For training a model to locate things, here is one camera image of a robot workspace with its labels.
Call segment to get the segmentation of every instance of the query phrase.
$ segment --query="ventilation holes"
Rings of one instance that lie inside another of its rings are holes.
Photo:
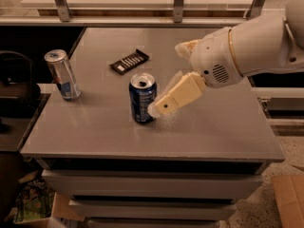
[[[224,66],[216,65],[212,72],[219,83],[226,83],[229,80],[228,72]]]

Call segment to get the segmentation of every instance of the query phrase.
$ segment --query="floor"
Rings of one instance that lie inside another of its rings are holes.
[[[0,15],[37,15],[34,10],[20,9],[21,0],[0,0]],[[283,9],[287,0],[267,0],[264,10]],[[245,200],[237,202],[237,211],[227,221],[220,223],[220,228],[279,228],[280,217],[276,207],[276,199],[271,183],[271,177],[278,175],[303,174],[293,165],[304,166],[304,131],[286,129],[277,134],[286,154],[286,161],[273,163],[262,175],[263,184],[255,193]]]

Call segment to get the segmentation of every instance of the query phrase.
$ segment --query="can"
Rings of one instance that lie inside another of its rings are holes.
[[[148,106],[157,96],[154,77],[149,73],[135,74],[130,80],[129,93],[133,119],[140,124],[152,122],[154,118],[148,114]]]
[[[49,71],[62,97],[71,101],[80,96],[73,70],[64,50],[54,49],[45,55]]]

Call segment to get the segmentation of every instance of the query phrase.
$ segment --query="gray drawer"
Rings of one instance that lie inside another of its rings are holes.
[[[236,211],[234,204],[180,199],[71,200],[69,205],[80,216],[121,219],[226,220]]]
[[[49,171],[48,184],[68,196],[121,196],[192,199],[246,199],[262,183],[260,175]]]
[[[219,228],[215,221],[93,218],[89,228]]]

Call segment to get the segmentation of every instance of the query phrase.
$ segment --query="white robot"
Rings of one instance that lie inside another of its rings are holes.
[[[285,16],[261,15],[178,44],[176,52],[193,71],[178,73],[148,107],[155,118],[195,101],[207,86],[229,86],[264,72],[304,71],[304,0],[288,0]]]

